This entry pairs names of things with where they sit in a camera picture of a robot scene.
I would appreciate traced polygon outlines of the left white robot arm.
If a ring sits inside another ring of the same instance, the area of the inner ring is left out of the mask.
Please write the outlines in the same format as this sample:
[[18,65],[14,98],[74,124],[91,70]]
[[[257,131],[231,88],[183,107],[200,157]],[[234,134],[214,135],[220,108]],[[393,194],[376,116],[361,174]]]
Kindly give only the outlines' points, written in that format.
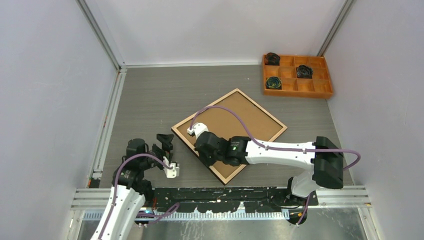
[[159,219],[159,215],[140,211],[154,199],[145,171],[158,168],[166,178],[173,179],[179,176],[179,164],[171,161],[174,135],[158,133],[156,139],[160,145],[149,146],[141,138],[128,141],[122,163],[113,173],[105,210],[91,239],[125,240],[138,216]]

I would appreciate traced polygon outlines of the black tape roll middle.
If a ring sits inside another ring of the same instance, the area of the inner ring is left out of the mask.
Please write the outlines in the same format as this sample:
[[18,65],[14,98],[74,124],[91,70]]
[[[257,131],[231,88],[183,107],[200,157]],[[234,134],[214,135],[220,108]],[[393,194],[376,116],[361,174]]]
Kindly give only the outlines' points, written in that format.
[[312,79],[314,71],[311,67],[301,64],[296,67],[296,76],[298,79]]

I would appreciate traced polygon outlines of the aluminium front rail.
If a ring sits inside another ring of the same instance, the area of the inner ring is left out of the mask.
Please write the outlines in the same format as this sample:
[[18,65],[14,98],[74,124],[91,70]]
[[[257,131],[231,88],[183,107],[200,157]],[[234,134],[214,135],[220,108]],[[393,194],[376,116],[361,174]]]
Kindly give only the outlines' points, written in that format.
[[158,187],[136,216],[136,222],[149,223],[171,206],[178,209],[163,221],[305,221],[304,209],[360,209],[372,207],[364,186],[342,189],[319,188],[309,200],[288,200],[284,187]]

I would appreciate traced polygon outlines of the orange compartment tray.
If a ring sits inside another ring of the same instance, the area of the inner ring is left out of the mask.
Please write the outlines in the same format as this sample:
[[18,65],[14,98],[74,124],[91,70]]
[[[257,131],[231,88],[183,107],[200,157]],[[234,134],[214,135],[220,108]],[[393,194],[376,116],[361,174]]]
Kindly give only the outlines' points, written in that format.
[[[265,65],[262,55],[262,92],[267,96],[300,97],[330,99],[333,94],[332,80],[327,61],[323,56],[283,55],[280,56],[280,65]],[[312,79],[297,78],[296,67],[306,65],[313,69]],[[281,79],[282,90],[266,89],[265,80],[276,76]]]

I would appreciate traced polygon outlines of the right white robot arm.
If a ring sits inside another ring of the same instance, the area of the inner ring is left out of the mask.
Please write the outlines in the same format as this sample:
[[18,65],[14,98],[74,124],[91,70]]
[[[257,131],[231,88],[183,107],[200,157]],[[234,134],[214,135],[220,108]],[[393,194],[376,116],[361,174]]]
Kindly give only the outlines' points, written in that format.
[[323,187],[341,189],[344,186],[343,154],[326,137],[303,143],[267,142],[247,136],[226,140],[210,131],[195,135],[195,151],[199,159],[213,165],[276,164],[304,169],[288,181],[285,198],[299,205],[310,193]]

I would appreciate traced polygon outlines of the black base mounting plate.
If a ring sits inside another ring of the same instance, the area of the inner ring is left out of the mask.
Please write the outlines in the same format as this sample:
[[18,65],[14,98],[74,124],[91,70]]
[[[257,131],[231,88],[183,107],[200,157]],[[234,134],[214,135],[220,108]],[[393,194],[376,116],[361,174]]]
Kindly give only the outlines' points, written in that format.
[[179,203],[178,213],[274,213],[302,210],[307,199],[289,195],[285,187],[157,187],[148,192],[143,207],[165,212]]

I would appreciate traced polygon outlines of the black green tape roll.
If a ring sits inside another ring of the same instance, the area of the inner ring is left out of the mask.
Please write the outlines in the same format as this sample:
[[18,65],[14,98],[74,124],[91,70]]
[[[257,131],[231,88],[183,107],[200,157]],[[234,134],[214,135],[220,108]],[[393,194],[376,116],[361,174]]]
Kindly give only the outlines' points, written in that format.
[[282,81],[277,76],[270,76],[265,79],[265,88],[268,90],[282,90]]

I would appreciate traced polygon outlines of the black tape roll back left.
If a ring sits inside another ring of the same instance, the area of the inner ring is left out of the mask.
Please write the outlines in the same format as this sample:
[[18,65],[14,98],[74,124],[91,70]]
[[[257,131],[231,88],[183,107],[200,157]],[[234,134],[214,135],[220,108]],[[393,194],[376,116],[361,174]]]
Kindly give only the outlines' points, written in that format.
[[279,66],[280,60],[281,60],[281,57],[274,52],[268,52],[264,56],[264,64],[266,66]]

